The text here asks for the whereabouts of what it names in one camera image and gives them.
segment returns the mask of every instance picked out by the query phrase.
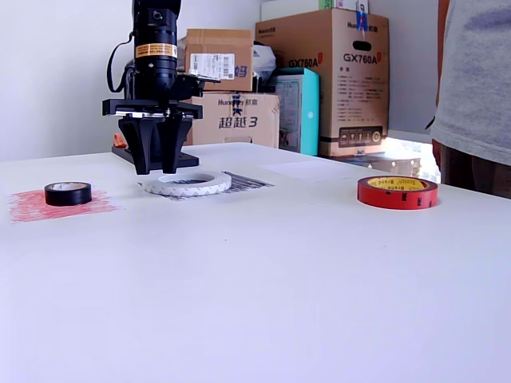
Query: paper sheet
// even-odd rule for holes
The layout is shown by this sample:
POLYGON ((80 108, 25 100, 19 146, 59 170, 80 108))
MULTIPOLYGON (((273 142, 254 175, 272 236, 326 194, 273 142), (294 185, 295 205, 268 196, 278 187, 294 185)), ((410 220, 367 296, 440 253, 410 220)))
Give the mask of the paper sheet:
POLYGON ((339 166, 328 161, 305 161, 288 164, 262 165, 263 169, 282 174, 296 180, 322 182, 328 180, 360 177, 360 169, 353 166, 339 166))
POLYGON ((113 202, 106 191, 93 186, 93 200, 85 205, 55 207, 46 204, 44 190, 26 191, 7 198, 12 223, 58 219, 74 215, 98 214, 116 211, 122 207, 113 202))
MULTIPOLYGON (((237 174, 230 173, 230 172, 223 172, 225 174, 229 174, 232 177, 232 186, 229 190, 224 191, 220 194, 215 195, 224 195, 224 194, 234 194, 234 193, 240 193, 240 192, 247 192, 249 190, 256 190, 261 188, 273 188, 274 185, 267 184, 266 182, 254 180, 252 178, 247 178, 243 176, 238 176, 237 174)), ((185 184, 195 184, 197 181, 191 180, 190 182, 180 182, 185 184)), ((204 198, 204 197, 211 197, 214 195, 188 195, 184 197, 175 197, 173 195, 170 195, 168 197, 165 197, 166 199, 170 199, 171 201, 186 201, 188 199, 197 199, 197 198, 204 198)))

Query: tape roll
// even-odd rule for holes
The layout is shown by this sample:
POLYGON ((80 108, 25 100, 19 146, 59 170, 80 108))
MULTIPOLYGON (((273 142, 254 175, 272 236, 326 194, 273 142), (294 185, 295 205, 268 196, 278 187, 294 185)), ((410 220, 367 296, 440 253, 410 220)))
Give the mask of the tape roll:
POLYGON ((438 203, 438 185, 410 177, 364 178, 358 182, 358 200, 384 209, 429 209, 438 203))
POLYGON ((148 193, 175 197, 218 194, 231 186, 231 176, 220 172, 171 174, 142 184, 148 193))
POLYGON ((46 204, 50 206, 77 206, 93 200, 93 189, 83 182, 62 182, 45 187, 46 204))

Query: white wall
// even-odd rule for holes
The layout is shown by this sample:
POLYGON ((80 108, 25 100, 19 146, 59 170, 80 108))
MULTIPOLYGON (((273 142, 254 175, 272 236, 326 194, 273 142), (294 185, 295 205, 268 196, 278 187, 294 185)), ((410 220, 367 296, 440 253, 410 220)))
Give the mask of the white wall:
POLYGON ((424 128, 436 112, 438 0, 370 0, 369 7, 389 18, 390 135, 431 142, 424 128))
MULTIPOLYGON (((260 0, 183 0, 180 37, 187 28, 250 28, 260 0)), ((3 2, 0 22, 0 160, 109 150, 116 117, 101 116, 114 98, 106 66, 132 29, 131 0, 3 2)), ((133 48, 116 56, 120 80, 133 48)))

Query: red crayon scribble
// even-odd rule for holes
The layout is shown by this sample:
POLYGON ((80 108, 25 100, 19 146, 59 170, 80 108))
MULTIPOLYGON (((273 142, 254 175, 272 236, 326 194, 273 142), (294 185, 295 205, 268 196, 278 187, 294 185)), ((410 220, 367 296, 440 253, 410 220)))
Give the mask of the red crayon scribble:
POLYGON ((56 219, 72 215, 105 213, 116 211, 119 207, 111 204, 105 191, 93 190, 93 200, 85 205, 55 207, 46 204, 43 190, 26 191, 13 194, 9 198, 12 222, 32 222, 41 219, 56 219))

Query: orange object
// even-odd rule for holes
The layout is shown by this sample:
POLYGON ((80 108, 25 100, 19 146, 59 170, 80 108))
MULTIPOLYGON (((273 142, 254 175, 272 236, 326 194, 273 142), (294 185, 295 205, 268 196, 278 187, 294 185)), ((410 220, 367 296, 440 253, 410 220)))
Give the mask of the orange object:
POLYGON ((384 209, 429 209, 438 203, 438 185, 410 177, 364 178, 358 182, 358 200, 384 209))
POLYGON ((113 135, 113 146, 115 146, 116 148, 127 148, 128 147, 124 137, 120 133, 115 133, 113 135))

